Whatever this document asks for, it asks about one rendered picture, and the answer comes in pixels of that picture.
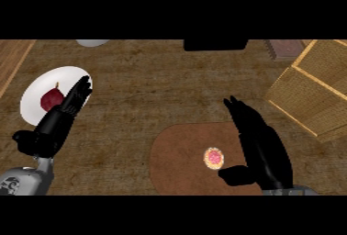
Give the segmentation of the reddish brown box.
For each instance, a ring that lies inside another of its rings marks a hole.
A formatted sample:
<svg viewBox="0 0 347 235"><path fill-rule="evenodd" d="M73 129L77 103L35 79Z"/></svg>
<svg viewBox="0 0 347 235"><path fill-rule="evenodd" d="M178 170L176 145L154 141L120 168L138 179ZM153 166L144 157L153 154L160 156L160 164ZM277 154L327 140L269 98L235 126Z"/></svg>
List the reddish brown box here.
<svg viewBox="0 0 347 235"><path fill-rule="evenodd" d="M265 43L277 62L293 61L305 50L305 44L299 39L266 39Z"/></svg>

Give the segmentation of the brown rounded cutting board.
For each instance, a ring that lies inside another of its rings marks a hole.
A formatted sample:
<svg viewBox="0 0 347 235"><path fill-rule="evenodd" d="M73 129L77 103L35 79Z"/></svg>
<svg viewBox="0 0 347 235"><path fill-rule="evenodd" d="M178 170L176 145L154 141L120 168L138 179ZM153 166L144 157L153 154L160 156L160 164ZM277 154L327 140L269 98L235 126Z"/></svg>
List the brown rounded cutting board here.
<svg viewBox="0 0 347 235"><path fill-rule="evenodd" d="M240 132L232 122L178 124L157 136L151 150L151 180L161 195L260 196L257 184L229 186L207 168L209 148L224 153L224 167L244 165Z"/></svg>

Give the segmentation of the woven wicker basket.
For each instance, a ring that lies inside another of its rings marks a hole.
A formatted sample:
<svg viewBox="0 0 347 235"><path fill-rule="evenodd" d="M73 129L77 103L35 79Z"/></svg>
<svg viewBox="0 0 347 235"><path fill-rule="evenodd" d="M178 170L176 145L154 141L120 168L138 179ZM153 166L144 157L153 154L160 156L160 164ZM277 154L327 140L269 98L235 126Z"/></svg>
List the woven wicker basket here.
<svg viewBox="0 0 347 235"><path fill-rule="evenodd" d="M327 142L347 136L347 39L314 39L265 95Z"/></svg>

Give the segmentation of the pink frosted cupcake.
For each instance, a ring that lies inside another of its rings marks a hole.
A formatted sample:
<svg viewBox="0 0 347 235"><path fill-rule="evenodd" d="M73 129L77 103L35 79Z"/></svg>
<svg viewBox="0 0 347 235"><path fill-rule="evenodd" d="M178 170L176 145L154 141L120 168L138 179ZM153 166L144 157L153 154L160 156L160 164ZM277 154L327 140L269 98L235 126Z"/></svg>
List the pink frosted cupcake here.
<svg viewBox="0 0 347 235"><path fill-rule="evenodd" d="M224 152L219 148L209 148L204 153L204 163L212 170L221 170L224 167Z"/></svg>

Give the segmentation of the pale round dish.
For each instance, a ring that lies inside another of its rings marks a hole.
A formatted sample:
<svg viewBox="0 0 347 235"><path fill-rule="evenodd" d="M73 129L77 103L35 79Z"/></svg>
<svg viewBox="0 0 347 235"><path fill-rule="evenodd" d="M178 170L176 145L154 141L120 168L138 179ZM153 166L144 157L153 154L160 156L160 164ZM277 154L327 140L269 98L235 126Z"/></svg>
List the pale round dish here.
<svg viewBox="0 0 347 235"><path fill-rule="evenodd" d="M108 39L79 39L77 43L88 48L98 47L108 43Z"/></svg>

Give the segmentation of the white round plate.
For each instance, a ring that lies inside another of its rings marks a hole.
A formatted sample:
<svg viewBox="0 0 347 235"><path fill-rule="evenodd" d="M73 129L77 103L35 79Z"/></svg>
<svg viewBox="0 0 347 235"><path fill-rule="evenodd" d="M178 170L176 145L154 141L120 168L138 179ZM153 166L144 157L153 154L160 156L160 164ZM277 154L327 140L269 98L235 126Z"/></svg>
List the white round plate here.
<svg viewBox="0 0 347 235"><path fill-rule="evenodd" d="M63 66L46 72L27 87L21 99L21 115L29 124L37 126L46 111L42 108L43 95L58 87L64 95L89 73L76 66Z"/></svg>

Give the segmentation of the dark red fruit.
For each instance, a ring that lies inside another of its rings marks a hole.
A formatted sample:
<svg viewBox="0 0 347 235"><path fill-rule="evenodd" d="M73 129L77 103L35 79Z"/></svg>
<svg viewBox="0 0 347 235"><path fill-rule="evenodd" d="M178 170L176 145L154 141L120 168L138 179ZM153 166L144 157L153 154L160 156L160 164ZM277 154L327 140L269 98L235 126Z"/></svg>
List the dark red fruit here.
<svg viewBox="0 0 347 235"><path fill-rule="evenodd" d="M64 101L64 94L58 89L58 85L42 96L42 108L46 112L51 111L54 106L60 105Z"/></svg>

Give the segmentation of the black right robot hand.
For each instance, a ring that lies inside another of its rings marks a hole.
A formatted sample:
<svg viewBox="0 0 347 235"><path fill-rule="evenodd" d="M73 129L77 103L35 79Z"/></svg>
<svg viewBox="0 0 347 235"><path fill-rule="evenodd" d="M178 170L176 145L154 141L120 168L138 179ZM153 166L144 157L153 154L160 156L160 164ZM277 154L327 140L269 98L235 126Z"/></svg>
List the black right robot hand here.
<svg viewBox="0 0 347 235"><path fill-rule="evenodd" d="M262 190L293 188L290 155L274 128L259 112L237 97L224 100L240 131L246 165L235 165L219 171L231 186L257 183Z"/></svg>

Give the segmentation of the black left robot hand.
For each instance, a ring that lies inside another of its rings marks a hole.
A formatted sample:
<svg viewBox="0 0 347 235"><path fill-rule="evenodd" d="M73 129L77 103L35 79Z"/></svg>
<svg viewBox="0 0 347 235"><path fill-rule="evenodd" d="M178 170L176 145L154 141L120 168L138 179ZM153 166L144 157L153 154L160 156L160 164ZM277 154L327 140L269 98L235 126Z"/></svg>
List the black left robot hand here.
<svg viewBox="0 0 347 235"><path fill-rule="evenodd" d="M92 94L91 77L83 76L70 90L60 105L45 115L35 130L18 130L12 139L18 143L18 151L39 158L52 158L67 140L74 118Z"/></svg>

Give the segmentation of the black appliance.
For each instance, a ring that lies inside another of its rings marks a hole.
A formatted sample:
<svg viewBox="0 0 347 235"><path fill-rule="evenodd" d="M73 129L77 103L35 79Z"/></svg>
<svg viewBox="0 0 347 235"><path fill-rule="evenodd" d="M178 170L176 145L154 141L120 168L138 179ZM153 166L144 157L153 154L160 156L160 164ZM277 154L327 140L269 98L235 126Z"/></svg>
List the black appliance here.
<svg viewBox="0 0 347 235"><path fill-rule="evenodd" d="M184 40L185 51L206 51L206 50L244 50L247 46L247 39L232 40Z"/></svg>

